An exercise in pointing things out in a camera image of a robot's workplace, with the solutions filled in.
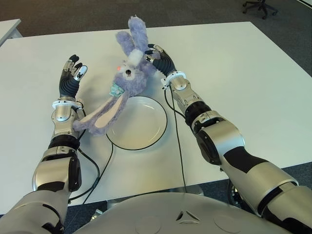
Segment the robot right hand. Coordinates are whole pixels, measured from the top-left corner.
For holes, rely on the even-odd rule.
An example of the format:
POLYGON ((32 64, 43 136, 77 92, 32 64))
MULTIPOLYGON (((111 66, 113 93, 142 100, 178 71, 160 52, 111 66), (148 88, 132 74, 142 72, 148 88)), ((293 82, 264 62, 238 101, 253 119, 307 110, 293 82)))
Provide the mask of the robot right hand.
POLYGON ((150 62, 165 77, 176 72, 175 64, 166 51, 156 44, 148 44, 149 50, 145 51, 145 59, 150 62), (153 58, 152 54, 159 54, 160 58, 153 58))

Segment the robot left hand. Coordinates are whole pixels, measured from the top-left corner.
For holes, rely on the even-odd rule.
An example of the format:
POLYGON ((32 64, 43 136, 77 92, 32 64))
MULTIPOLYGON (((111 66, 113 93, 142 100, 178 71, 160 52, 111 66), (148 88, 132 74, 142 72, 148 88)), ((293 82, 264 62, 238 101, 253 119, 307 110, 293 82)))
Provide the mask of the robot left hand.
POLYGON ((79 83, 87 73, 88 67, 78 63, 79 56, 72 55, 66 61, 59 80, 60 97, 75 98, 79 90, 79 83))

